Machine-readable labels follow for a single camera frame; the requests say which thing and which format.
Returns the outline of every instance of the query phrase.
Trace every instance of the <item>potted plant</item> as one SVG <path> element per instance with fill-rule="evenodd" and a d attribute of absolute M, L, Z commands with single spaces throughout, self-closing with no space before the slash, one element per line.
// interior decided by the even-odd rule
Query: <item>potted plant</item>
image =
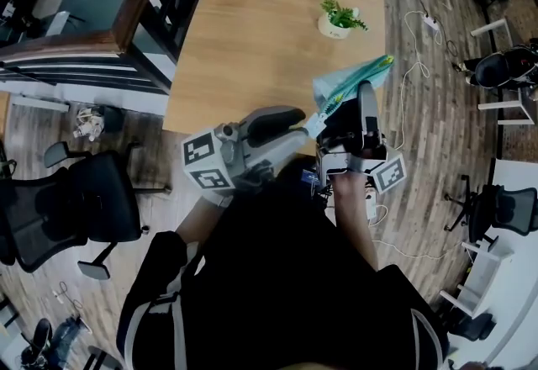
<path fill-rule="evenodd" d="M 318 29 L 325 36 L 343 40 L 353 28 L 368 30 L 358 18 L 359 8 L 343 8 L 336 0 L 323 0 L 321 8 L 325 13 L 318 19 Z"/>

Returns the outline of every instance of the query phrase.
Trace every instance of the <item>office chair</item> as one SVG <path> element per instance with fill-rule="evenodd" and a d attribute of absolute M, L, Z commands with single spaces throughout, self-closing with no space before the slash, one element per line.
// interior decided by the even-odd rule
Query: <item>office chair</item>
<path fill-rule="evenodd" d="M 505 191 L 503 186 L 484 185 L 481 193 L 471 192 L 469 176 L 462 176 L 466 184 L 465 201 L 458 201 L 448 193 L 445 200 L 462 207 L 456 221 L 445 231 L 452 231 L 458 224 L 468 225 L 469 241 L 485 240 L 491 248 L 498 237 L 492 240 L 486 235 L 490 226 L 512 230 L 520 235 L 528 235 L 538 230 L 538 203 L 535 188 L 519 191 Z"/>
<path fill-rule="evenodd" d="M 37 180 L 0 181 L 0 237 L 7 240 L 0 261 L 15 256 L 26 272 L 33 272 L 56 253 L 87 240 L 110 245 L 93 262 L 78 262 L 82 273 L 98 280 L 110 278 L 104 260 L 119 243 L 136 241 L 149 227 L 140 228 L 137 193 L 169 193 L 170 188 L 133 188 L 127 175 L 131 151 L 123 156 L 105 151 L 69 151 L 66 142 L 51 146 L 45 166 L 83 157 L 68 169 Z"/>

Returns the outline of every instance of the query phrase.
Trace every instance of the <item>white plant pot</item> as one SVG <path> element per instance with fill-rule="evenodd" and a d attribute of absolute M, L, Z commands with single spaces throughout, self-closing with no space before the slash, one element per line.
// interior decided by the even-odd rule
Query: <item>white plant pot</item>
<path fill-rule="evenodd" d="M 334 26 L 329 21 L 329 15 L 327 13 L 323 14 L 318 19 L 318 29 L 323 35 L 329 38 L 334 38 L 335 40 L 343 40 L 347 38 L 347 35 L 350 34 L 351 28 L 341 28 L 339 26 Z"/>

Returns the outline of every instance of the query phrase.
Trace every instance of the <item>chair armrest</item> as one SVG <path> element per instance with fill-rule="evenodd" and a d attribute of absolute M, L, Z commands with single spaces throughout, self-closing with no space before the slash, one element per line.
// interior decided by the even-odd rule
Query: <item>chair armrest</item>
<path fill-rule="evenodd" d="M 92 153 L 89 151 L 69 151 L 65 141 L 59 141 L 49 147 L 43 156 L 45 167 L 50 168 L 59 162 L 69 158 L 89 157 Z"/>

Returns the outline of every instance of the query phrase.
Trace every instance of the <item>gray wood plank floor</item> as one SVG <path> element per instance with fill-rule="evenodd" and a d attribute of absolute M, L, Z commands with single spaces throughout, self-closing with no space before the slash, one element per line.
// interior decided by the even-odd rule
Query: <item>gray wood plank floor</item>
<path fill-rule="evenodd" d="M 459 50 L 459 60 L 490 52 L 480 44 L 481 40 L 469 34 L 469 30 L 484 25 L 472 0 L 425 0 L 425 6 L 443 23 Z M 392 146 L 402 141 L 402 77 L 416 61 L 414 40 L 403 18 L 408 11 L 419 9 L 417 0 L 386 0 L 387 53 L 395 55 L 396 63 L 386 82 L 382 128 Z M 468 264 L 467 256 L 457 246 L 467 238 L 467 231 L 461 227 L 450 234 L 443 231 L 457 211 L 443 200 L 443 194 L 462 194 L 460 174 L 469 174 L 474 187 L 486 182 L 496 146 L 496 117 L 492 112 L 477 111 L 477 103 L 488 101 L 488 94 L 469 87 L 453 71 L 445 46 L 435 44 L 434 34 L 420 18 L 409 15 L 409 24 L 417 36 L 422 61 L 430 69 L 430 78 L 422 77 L 418 67 L 409 74 L 403 92 L 406 138 L 402 148 L 409 178 L 382 198 L 388 206 L 388 216 L 372 228 L 372 234 L 376 240 L 394 244 L 410 255 L 440 256 L 449 251 L 440 260 L 413 259 L 389 246 L 376 244 L 381 265 L 398 264 L 420 293 L 433 302 L 440 289 L 456 286 Z M 110 282 L 83 277 L 76 267 L 77 260 L 91 260 L 104 248 L 97 243 L 64 251 L 33 274 L 24 273 L 17 266 L 0 268 L 0 289 L 18 307 L 28 333 L 41 317 L 58 325 L 70 314 L 69 305 L 60 304 L 52 291 L 58 291 L 60 280 L 66 282 L 70 295 L 82 302 L 83 317 L 94 331 L 93 336 L 82 335 L 73 348 L 70 366 L 81 369 L 90 345 L 118 357 L 114 339 L 119 312 L 150 240 L 157 231 L 175 229 L 198 194 L 181 171 L 179 145 L 183 136 L 162 131 L 161 118 L 128 113 L 121 135 L 104 135 L 90 144 L 71 136 L 76 110 L 75 105 L 69 114 L 62 115 L 12 107 L 5 143 L 8 155 L 19 163 L 16 178 L 49 175 L 42 156 L 49 145 L 59 140 L 67 140 L 72 149 L 97 152 L 108 148 L 121 150 L 133 137 L 138 137 L 145 148 L 134 154 L 130 164 L 133 182 L 141 187 L 169 183 L 174 189 L 170 196 L 140 198 L 141 217 L 151 226 L 150 236 L 118 246 L 108 259 L 113 279 Z"/>

